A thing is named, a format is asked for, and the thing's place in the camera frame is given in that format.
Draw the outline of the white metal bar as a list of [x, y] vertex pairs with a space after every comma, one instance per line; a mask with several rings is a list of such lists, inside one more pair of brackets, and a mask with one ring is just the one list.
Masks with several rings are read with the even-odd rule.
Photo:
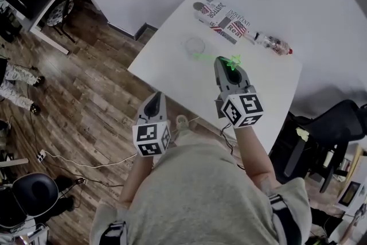
[[10, 161], [0, 161], [0, 168], [6, 168], [11, 166], [28, 164], [29, 160], [27, 158], [21, 158], [18, 160], [10, 160]]

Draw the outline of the person's gray shirt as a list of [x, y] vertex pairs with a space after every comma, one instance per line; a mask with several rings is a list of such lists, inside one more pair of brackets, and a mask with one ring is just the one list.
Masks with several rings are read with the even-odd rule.
[[90, 245], [304, 245], [303, 179], [263, 192], [219, 144], [188, 135], [169, 149], [127, 209], [101, 204]]

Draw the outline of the green star straw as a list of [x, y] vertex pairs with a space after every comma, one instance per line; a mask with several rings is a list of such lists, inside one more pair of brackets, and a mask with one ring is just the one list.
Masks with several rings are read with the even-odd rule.
[[231, 55], [230, 58], [222, 57], [222, 56], [213, 56], [213, 55], [205, 55], [203, 53], [193, 53], [192, 57], [195, 60], [215, 60], [219, 59], [223, 61], [227, 67], [229, 67], [232, 71], [234, 71], [237, 67], [241, 65], [241, 56], [240, 55]]

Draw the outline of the clear glass cup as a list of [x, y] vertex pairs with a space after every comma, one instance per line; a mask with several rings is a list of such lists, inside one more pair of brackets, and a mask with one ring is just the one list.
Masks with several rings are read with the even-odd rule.
[[205, 51], [205, 43], [199, 37], [188, 38], [184, 43], [184, 47], [190, 55], [200, 55]]

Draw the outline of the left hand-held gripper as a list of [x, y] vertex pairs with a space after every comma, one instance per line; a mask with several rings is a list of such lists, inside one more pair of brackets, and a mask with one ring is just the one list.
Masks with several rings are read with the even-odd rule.
[[[165, 94], [156, 92], [150, 95], [139, 107], [138, 117], [146, 120], [165, 120]], [[171, 139], [168, 121], [135, 125], [132, 127], [132, 136], [134, 146], [141, 157], [163, 155]]]

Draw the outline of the person's left forearm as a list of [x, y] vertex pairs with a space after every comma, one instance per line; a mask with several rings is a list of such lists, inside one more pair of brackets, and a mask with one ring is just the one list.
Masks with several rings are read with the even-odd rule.
[[142, 182], [149, 176], [153, 169], [153, 157], [137, 155], [121, 191], [119, 202], [129, 208]]

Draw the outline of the white table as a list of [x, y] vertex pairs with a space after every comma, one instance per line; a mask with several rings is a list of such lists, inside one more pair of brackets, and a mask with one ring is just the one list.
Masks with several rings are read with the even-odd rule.
[[184, 0], [128, 70], [214, 127], [224, 129], [227, 120], [218, 117], [214, 102], [219, 95], [214, 60], [195, 60], [184, 43], [188, 38], [199, 37], [205, 43], [205, 55], [240, 55], [241, 67], [264, 108], [254, 131], [265, 150], [270, 151], [290, 109], [302, 65], [293, 55], [279, 56], [244, 38], [231, 44], [195, 18], [193, 4], [197, 1], [200, 0]]

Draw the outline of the person's right forearm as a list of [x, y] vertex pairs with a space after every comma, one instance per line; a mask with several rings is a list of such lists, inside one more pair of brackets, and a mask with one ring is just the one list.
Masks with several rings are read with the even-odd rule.
[[252, 127], [235, 129], [237, 145], [247, 176], [263, 192], [281, 186], [274, 167]]

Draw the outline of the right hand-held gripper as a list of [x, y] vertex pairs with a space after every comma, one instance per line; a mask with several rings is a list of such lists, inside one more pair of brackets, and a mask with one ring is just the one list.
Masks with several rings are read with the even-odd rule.
[[219, 56], [214, 61], [220, 94], [215, 100], [219, 118], [227, 118], [233, 128], [249, 127], [263, 115], [263, 107], [247, 73], [239, 62]]

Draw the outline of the black round stool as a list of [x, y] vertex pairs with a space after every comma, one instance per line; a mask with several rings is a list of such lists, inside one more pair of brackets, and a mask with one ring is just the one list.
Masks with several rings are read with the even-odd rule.
[[58, 187], [53, 178], [31, 173], [15, 180], [12, 192], [28, 216], [39, 216], [50, 210], [58, 200]]

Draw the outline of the clear plastic bottle red cap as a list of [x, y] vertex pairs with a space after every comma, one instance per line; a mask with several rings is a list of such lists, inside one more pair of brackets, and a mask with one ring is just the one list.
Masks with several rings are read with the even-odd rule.
[[253, 44], [258, 44], [264, 48], [272, 49], [280, 56], [293, 54], [293, 50], [287, 42], [263, 32], [246, 32], [244, 33], [244, 37]]

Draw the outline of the white framed tablet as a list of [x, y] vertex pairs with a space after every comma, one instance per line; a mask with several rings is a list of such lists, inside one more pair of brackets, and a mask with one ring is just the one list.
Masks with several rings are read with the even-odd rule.
[[357, 192], [360, 190], [361, 184], [359, 182], [351, 181], [345, 191], [338, 200], [338, 204], [349, 208], [356, 198]]

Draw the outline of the chair with patterned cushion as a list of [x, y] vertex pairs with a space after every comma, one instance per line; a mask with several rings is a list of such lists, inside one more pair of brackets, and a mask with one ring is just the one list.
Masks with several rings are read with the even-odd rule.
[[74, 7], [73, 0], [65, 0], [59, 3], [48, 15], [46, 24], [53, 28], [59, 35], [65, 35], [74, 44], [76, 41], [64, 30], [64, 24], [67, 16]]

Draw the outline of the black office chair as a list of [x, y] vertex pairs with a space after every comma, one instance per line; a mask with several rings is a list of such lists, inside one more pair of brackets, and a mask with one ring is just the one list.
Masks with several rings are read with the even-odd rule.
[[[296, 133], [300, 127], [309, 132], [308, 141]], [[333, 175], [346, 176], [339, 167], [348, 144], [367, 136], [367, 104], [359, 107], [343, 100], [322, 115], [310, 119], [288, 113], [270, 152], [276, 179], [285, 184], [306, 176], [323, 181], [325, 192]]]

